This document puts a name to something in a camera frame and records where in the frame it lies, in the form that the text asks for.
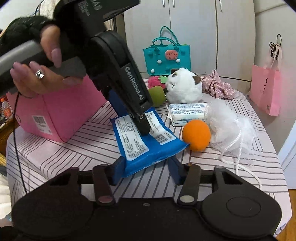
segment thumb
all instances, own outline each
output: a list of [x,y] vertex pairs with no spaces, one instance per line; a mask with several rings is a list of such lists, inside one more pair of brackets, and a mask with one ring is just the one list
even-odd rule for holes
[[54,63],[57,68],[62,65],[62,53],[59,47],[61,31],[56,25],[45,26],[41,31],[40,44],[47,58]]

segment pink box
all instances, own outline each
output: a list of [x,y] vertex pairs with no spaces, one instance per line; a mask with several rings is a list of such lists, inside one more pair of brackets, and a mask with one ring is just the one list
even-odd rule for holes
[[[7,94],[14,110],[17,94]],[[16,119],[27,132],[57,142],[67,142],[74,133],[104,104],[106,99],[86,76],[81,85],[39,95],[19,97]]]

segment hand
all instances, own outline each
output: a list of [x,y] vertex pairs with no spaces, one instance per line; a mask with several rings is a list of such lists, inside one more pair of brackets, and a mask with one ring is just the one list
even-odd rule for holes
[[[62,54],[59,48],[60,29],[55,25],[48,25],[41,32],[40,44],[47,58],[59,68],[62,64]],[[35,73],[41,69],[44,73],[42,79],[38,79]],[[71,85],[82,83],[78,77],[64,78],[52,72],[43,65],[31,61],[29,66],[15,62],[10,70],[13,82],[19,92],[25,96],[33,98],[38,94],[46,94],[52,91],[67,88]]]

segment purple nail polish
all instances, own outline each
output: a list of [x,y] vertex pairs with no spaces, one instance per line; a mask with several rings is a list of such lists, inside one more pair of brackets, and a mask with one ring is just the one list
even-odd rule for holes
[[67,77],[63,79],[63,83],[66,85],[77,85],[80,82],[81,82],[80,79],[75,77]]
[[29,66],[34,73],[36,73],[39,69],[41,69],[41,66],[35,61],[31,61]]
[[62,53],[60,48],[55,48],[52,51],[52,62],[54,63],[54,66],[57,68],[61,67],[62,65]]
[[13,64],[13,68],[14,68],[14,70],[17,71],[17,72],[20,74],[20,76],[22,76],[22,77],[25,77],[25,76],[27,76],[27,74],[28,74],[27,69],[26,69],[22,64],[20,64],[20,63],[18,63],[18,62],[14,62],[14,64]]
[[18,74],[18,72],[15,69],[10,70],[10,75],[15,81],[17,82],[21,81],[21,76]]

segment plush toy ear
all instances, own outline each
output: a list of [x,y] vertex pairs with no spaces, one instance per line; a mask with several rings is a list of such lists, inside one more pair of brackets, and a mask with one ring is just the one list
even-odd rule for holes
[[179,69],[171,69],[171,70],[170,70],[170,73],[173,74],[173,73],[175,73],[177,70],[179,70]]
[[201,78],[198,75],[193,76],[193,79],[194,79],[194,82],[195,82],[196,85],[201,82]]

